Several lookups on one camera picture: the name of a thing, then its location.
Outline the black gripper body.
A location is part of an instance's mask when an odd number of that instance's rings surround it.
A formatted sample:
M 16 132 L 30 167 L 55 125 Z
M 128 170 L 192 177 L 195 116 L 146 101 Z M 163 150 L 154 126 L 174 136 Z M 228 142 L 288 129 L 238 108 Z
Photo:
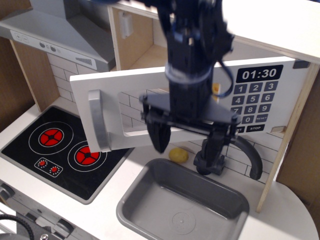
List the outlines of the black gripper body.
M 142 119 L 166 124 L 171 128 L 209 136 L 215 127 L 234 127 L 241 118 L 213 99 L 213 73 L 185 74 L 166 72 L 169 92 L 142 95 Z

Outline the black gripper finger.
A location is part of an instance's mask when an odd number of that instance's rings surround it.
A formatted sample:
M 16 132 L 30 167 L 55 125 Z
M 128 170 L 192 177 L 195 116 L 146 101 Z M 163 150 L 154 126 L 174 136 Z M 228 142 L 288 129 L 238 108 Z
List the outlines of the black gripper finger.
M 155 150 L 163 153 L 170 142 L 171 127 L 153 120 L 147 120 L 146 125 Z
M 203 173 L 221 173 L 225 166 L 225 157 L 221 156 L 224 146 L 235 139 L 235 128 L 216 126 L 202 146 Z

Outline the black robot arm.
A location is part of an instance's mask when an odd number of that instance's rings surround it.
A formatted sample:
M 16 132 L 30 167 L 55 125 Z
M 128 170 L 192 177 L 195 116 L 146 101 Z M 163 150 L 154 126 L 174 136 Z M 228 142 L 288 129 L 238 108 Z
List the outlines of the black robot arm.
M 235 138 L 239 116 L 218 106 L 212 98 L 213 69 L 231 50 L 220 0 L 147 0 L 157 9 L 167 40 L 164 68 L 166 94 L 143 95 L 141 114 L 154 148 L 163 153 L 171 127 L 205 135 L 194 165 L 202 175 L 220 174 L 221 151 Z

